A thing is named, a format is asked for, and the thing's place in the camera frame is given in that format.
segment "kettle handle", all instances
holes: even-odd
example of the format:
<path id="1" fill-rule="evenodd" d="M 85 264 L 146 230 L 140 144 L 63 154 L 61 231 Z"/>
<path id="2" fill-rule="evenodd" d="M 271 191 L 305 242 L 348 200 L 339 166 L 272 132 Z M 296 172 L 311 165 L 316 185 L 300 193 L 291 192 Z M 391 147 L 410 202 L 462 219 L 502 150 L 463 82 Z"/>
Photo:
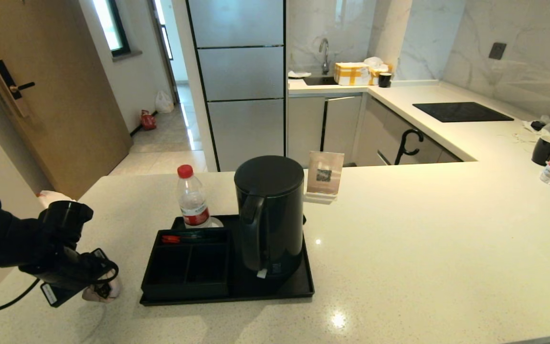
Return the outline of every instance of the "kettle handle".
<path id="1" fill-rule="evenodd" d="M 242 253 L 245 266 L 260 271 L 263 268 L 260 250 L 260 218 L 264 207 L 264 197 L 249 194 L 243 204 L 241 220 Z"/>

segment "qr code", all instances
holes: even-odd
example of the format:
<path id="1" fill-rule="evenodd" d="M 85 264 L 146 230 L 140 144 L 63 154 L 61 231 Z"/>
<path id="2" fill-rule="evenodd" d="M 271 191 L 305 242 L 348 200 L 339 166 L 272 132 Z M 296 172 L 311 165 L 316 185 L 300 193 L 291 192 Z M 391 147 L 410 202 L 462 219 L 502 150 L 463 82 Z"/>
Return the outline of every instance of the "qr code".
<path id="1" fill-rule="evenodd" d="M 317 181 L 318 182 L 330 182 L 330 177 L 332 176 L 332 170 L 317 170 Z"/>

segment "red bag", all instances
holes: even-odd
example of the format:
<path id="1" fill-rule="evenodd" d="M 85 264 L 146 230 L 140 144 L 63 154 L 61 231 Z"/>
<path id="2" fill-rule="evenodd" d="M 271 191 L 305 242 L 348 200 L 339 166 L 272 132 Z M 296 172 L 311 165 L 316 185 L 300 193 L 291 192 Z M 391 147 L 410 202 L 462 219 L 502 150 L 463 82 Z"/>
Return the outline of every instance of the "red bag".
<path id="1" fill-rule="evenodd" d="M 141 125 L 144 127 L 144 130 L 152 130 L 157 128 L 157 120 L 153 115 L 150 115 L 150 111 L 142 110 L 141 111 Z"/>

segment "marble backsplash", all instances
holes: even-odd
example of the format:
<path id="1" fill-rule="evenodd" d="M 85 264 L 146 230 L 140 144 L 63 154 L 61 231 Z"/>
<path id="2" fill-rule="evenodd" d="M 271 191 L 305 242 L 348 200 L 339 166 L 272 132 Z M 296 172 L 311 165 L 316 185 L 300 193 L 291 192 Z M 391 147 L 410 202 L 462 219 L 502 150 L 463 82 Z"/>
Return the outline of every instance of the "marble backsplash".
<path id="1" fill-rule="evenodd" d="M 441 80 L 465 0 L 413 0 L 396 80 Z"/>
<path id="2" fill-rule="evenodd" d="M 550 0 L 467 0 L 443 80 L 550 116 Z"/>
<path id="3" fill-rule="evenodd" d="M 377 0 L 289 0 L 288 67 L 321 75 L 323 38 L 329 42 L 329 75 L 336 62 L 364 61 Z"/>
<path id="4" fill-rule="evenodd" d="M 396 70 L 413 0 L 378 0 L 367 56 L 377 56 Z"/>

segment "black mug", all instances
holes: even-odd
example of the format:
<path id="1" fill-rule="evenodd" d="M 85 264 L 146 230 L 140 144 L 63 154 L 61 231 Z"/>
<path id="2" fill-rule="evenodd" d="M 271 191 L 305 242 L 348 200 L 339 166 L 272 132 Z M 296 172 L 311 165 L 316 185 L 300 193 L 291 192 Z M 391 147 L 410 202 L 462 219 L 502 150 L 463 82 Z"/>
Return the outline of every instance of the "black mug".
<path id="1" fill-rule="evenodd" d="M 235 172 L 239 225 L 233 244 L 243 265 L 266 270 L 267 279 L 295 272 L 303 249 L 303 167 L 268 155 L 245 161 Z"/>
<path id="2" fill-rule="evenodd" d="M 391 73 L 379 74 L 379 87 L 390 87 L 390 86 L 391 86 Z"/>
<path id="3" fill-rule="evenodd" d="M 535 163 L 546 166 L 547 161 L 550 159 L 550 135 L 543 135 L 534 146 L 532 153 L 532 161 Z"/>

